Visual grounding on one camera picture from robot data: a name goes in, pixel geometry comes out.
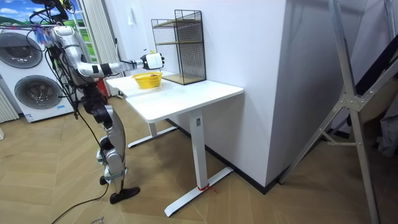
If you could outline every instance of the desk leg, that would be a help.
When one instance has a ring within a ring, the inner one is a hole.
[[[198,187],[195,187],[193,190],[167,206],[164,212],[168,217],[207,190],[209,186],[216,184],[219,180],[233,171],[232,168],[226,167],[213,177],[210,177],[210,179],[207,179],[205,139],[203,137],[203,118],[201,115],[201,109],[189,112],[188,116]]]
[[[144,138],[142,138],[142,139],[140,139],[140,140],[134,141],[134,142],[128,144],[127,147],[134,147],[134,146],[137,146],[137,145],[142,144],[142,143],[144,143],[144,142],[147,142],[147,141],[149,141],[149,140],[151,140],[151,139],[154,139],[154,138],[157,137],[157,136],[161,136],[161,135],[163,135],[163,134],[168,133],[169,131],[173,131],[174,129],[177,128],[177,127],[175,127],[175,126],[172,126],[172,127],[170,127],[170,128],[167,128],[167,129],[165,129],[165,130],[163,130],[163,131],[159,131],[159,132],[157,133],[157,132],[156,132],[155,123],[148,123],[148,127],[149,127],[150,136],[147,136],[147,137],[144,137]]]

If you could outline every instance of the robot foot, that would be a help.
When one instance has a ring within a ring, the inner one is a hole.
[[[101,184],[101,185],[107,184],[107,181],[105,180],[105,177],[104,177],[104,176],[101,176],[101,177],[99,178],[99,184]]]
[[[118,195],[116,195],[116,193],[113,193],[110,196],[109,201],[111,202],[111,204],[115,204],[122,200],[129,199],[129,198],[137,195],[139,193],[139,191],[140,191],[139,187],[132,187],[130,189],[122,189],[122,191],[120,191],[120,194],[118,194]]]

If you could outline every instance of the humanoid robot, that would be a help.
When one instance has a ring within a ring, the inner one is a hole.
[[[140,59],[120,61],[115,63],[88,63],[87,46],[72,27],[64,26],[64,20],[68,19],[65,8],[70,8],[67,0],[32,0],[37,4],[43,4],[45,9],[33,13],[30,18],[48,13],[49,10],[57,8],[60,14],[51,16],[51,27],[45,28],[47,34],[47,49],[54,70],[62,67],[67,73],[66,78],[69,86],[74,86],[83,94],[81,103],[88,114],[93,115],[97,123],[102,124],[106,136],[99,140],[100,149],[97,152],[97,160],[104,165],[105,172],[99,180],[101,185],[114,184],[115,193],[110,196],[111,204],[118,203],[124,199],[131,198],[139,193],[139,187],[125,189],[123,187],[124,176],[127,173],[125,150],[126,137],[123,124],[112,106],[107,104],[106,98],[97,89],[98,79],[137,68],[146,70],[159,69],[163,67],[164,58],[161,54],[144,55]]]

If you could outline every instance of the red strap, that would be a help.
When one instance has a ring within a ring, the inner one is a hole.
[[[210,186],[210,184],[207,184],[207,185],[206,185],[204,188],[202,188],[202,189],[198,186],[198,189],[201,190],[201,191],[204,191],[204,190],[207,190],[207,189],[211,189],[211,190],[213,190],[214,192],[216,192],[216,194],[217,194],[216,189],[214,189],[212,186]]]

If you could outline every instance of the washer door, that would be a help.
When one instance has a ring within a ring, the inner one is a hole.
[[[19,80],[14,93],[21,103],[35,109],[49,109],[61,101],[58,97],[61,95],[58,84],[41,75],[31,75]]]
[[[0,34],[0,60],[16,68],[32,68],[43,57],[39,45],[26,35],[15,32]]]

